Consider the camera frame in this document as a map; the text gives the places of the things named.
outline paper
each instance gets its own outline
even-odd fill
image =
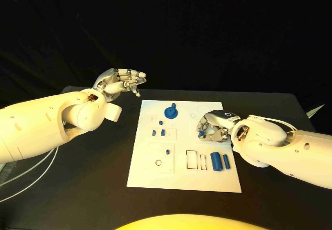
[[[177,104],[178,117],[165,109]],[[129,187],[242,193],[231,141],[203,141],[197,125],[207,112],[223,110],[217,102],[143,101],[133,148]],[[214,171],[211,153],[229,155],[231,169]]]

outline black background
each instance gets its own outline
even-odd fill
[[[0,105],[91,86],[109,68],[146,89],[286,92],[330,103],[330,8],[319,2],[2,2]]]

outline white robotic arm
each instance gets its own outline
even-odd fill
[[[292,132],[269,120],[288,125]],[[216,133],[207,134],[211,127]],[[332,189],[332,136],[299,131],[283,121],[253,116],[242,120],[224,111],[211,111],[198,124],[200,138],[224,142],[231,136],[233,150],[257,167],[272,165],[286,175]]]
[[[145,77],[146,74],[136,70],[110,69],[100,75],[93,89],[0,109],[0,163],[48,152],[96,130],[104,118],[117,121],[122,108],[109,102],[120,92],[133,91],[140,96],[138,85],[146,82]]]

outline blue object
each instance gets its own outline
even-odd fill
[[[226,167],[227,167],[227,169],[231,169],[227,154],[223,155],[223,158],[224,158],[224,162],[226,162]]]
[[[221,171],[223,170],[223,163],[221,163],[221,158],[220,158],[218,152],[211,153],[211,160],[213,160],[214,171]]]
[[[200,131],[200,137],[204,135],[204,131]]]
[[[174,119],[174,118],[177,118],[177,116],[178,116],[178,110],[177,110],[177,105],[175,105],[175,103],[172,104],[172,107],[169,107],[166,110],[165,110],[165,117],[168,118],[168,119]]]

